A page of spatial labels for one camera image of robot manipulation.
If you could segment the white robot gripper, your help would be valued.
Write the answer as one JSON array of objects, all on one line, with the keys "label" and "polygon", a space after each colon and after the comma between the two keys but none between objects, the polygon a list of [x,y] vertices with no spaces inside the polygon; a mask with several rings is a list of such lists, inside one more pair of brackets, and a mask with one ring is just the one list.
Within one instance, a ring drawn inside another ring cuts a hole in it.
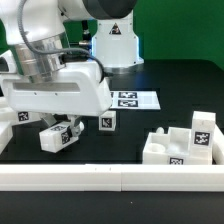
[{"label": "white robot gripper", "polygon": [[72,135],[81,134],[80,116],[100,116],[112,105],[107,81],[95,61],[71,62],[56,71],[51,82],[31,83],[18,73],[10,50],[0,55],[0,88],[15,111],[40,113],[47,127],[52,114],[68,115]]}]

